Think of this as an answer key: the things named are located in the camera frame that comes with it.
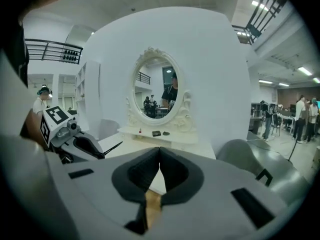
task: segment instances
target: black metal railing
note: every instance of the black metal railing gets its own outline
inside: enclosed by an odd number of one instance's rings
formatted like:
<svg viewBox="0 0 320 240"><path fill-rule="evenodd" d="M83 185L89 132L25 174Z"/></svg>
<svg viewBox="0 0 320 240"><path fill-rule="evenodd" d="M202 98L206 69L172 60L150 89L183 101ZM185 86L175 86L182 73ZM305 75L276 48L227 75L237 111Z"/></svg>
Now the black metal railing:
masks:
<svg viewBox="0 0 320 240"><path fill-rule="evenodd" d="M25 39L30 60L59 61L79 64L83 48L63 43L41 39Z"/></svg>
<svg viewBox="0 0 320 240"><path fill-rule="evenodd" d="M270 21L280 13L287 0L259 0L255 10L245 27L233 25L234 30L243 44L253 44Z"/></svg>
<svg viewBox="0 0 320 240"><path fill-rule="evenodd" d="M138 72L135 79L137 81L140 81L142 83L146 83L146 84L150 85L150 76L148 76L144 73Z"/></svg>

